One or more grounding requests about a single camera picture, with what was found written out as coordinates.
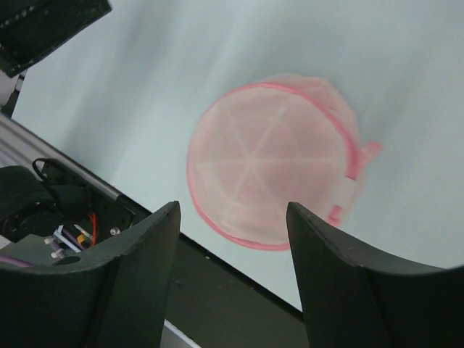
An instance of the white table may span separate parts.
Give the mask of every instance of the white table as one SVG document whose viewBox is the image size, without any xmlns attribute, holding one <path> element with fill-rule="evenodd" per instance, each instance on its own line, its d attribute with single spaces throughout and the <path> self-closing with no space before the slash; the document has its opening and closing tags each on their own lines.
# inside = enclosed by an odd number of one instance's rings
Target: white table
<svg viewBox="0 0 464 348">
<path fill-rule="evenodd" d="M 384 153 L 342 226 L 419 262 L 464 262 L 464 3 L 112 0 L 114 11 L 28 71 L 14 118 L 300 308 L 289 252 L 258 252 L 195 212 L 186 149 L 227 90 L 276 73 L 329 79 Z"/>
</svg>

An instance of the screw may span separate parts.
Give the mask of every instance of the screw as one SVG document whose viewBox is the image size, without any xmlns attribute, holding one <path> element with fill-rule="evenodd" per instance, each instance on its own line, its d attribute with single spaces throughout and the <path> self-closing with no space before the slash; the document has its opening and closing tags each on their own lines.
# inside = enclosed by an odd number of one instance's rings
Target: screw
<svg viewBox="0 0 464 348">
<path fill-rule="evenodd" d="M 119 233 L 121 233 L 121 231 L 117 227 L 113 227 L 111 230 L 109 230 L 109 234 L 111 234 L 112 236 L 116 236 Z"/>
</svg>

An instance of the red wire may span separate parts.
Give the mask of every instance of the red wire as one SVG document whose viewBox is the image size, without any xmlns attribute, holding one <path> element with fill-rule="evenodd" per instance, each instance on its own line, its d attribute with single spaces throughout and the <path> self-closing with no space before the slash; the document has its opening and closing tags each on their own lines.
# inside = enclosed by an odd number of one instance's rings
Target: red wire
<svg viewBox="0 0 464 348">
<path fill-rule="evenodd" d="M 93 247 L 96 243 L 96 237 L 97 237 L 97 224 L 96 224 L 96 214 L 90 214 L 88 216 L 90 218 L 90 221 L 92 222 L 92 226 L 94 228 L 93 232 L 92 232 L 92 245 L 91 247 Z"/>
</svg>

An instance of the tabletop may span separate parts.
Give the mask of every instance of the tabletop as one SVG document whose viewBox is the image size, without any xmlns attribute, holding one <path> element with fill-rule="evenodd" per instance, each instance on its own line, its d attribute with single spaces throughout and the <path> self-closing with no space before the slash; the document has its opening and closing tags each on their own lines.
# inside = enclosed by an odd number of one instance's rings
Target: tabletop
<svg viewBox="0 0 464 348">
<path fill-rule="evenodd" d="M 464 3 L 112 0 L 113 12 L 28 71 L 13 118 L 301 308 L 290 252 L 246 249 L 198 216 L 186 150 L 232 88 L 279 73 L 329 80 L 384 146 L 341 227 L 418 262 L 464 262 Z"/>
</svg>

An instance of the pink rim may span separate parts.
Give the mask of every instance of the pink rim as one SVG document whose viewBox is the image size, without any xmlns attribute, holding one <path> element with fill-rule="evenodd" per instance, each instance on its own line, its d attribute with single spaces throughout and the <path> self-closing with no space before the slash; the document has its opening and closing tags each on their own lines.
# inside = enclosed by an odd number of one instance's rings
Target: pink rim
<svg viewBox="0 0 464 348">
<path fill-rule="evenodd" d="M 230 96 L 231 94 L 240 92 L 240 91 L 245 91 L 247 89 L 251 88 L 270 88 L 270 89 L 278 89 L 280 91 L 285 91 L 291 94 L 295 94 L 297 96 L 301 96 L 302 98 L 306 99 L 309 103 L 311 103 L 314 107 L 316 107 L 319 111 L 321 111 L 326 118 L 331 121 L 333 126 L 335 127 L 336 131 L 341 135 L 341 137 L 344 140 L 344 143 L 347 147 L 347 171 L 345 172 L 345 176 L 348 178 L 351 178 L 353 180 L 356 180 L 359 171 L 360 171 L 360 166 L 358 166 L 359 162 L 359 153 L 360 150 L 358 149 L 355 141 L 349 134 L 349 132 L 344 128 L 343 124 L 336 118 L 334 117 L 331 112 L 327 109 L 327 107 L 322 104 L 320 101 L 318 101 L 316 98 L 313 96 L 306 94 L 303 91 L 300 91 L 299 89 L 295 89 L 293 87 L 284 85 L 282 83 L 270 83 L 270 82 L 261 82 L 261 83 L 252 83 L 250 85 L 238 87 L 236 89 L 233 89 L 232 91 L 229 91 L 228 93 L 224 94 L 221 96 L 215 103 L 213 103 L 207 111 L 203 114 L 202 118 L 200 119 L 199 123 L 202 121 L 203 117 L 221 100 L 226 98 L 227 96 Z M 228 239 L 229 241 L 232 241 L 236 244 L 242 245 L 243 247 L 248 247 L 250 249 L 257 249 L 257 250 L 267 250 L 267 251 L 284 251 L 290 249 L 290 243 L 283 243 L 283 244 L 262 244 L 262 243 L 257 243 L 255 241 L 247 241 L 246 239 L 240 239 L 237 237 L 233 237 L 224 231 L 222 231 L 214 222 L 212 222 L 207 215 L 203 212 L 203 210 L 200 208 L 198 201 L 196 200 L 196 195 L 194 193 L 194 188 L 192 186 L 192 178 L 191 174 L 189 171 L 190 167 L 190 146 L 188 147 L 188 153 L 187 153 L 187 184 L 188 184 L 188 189 L 190 191 L 190 195 L 192 198 L 192 201 L 194 203 L 195 209 L 200 215 L 200 217 L 217 233 L 219 233 L 222 237 Z"/>
</svg>

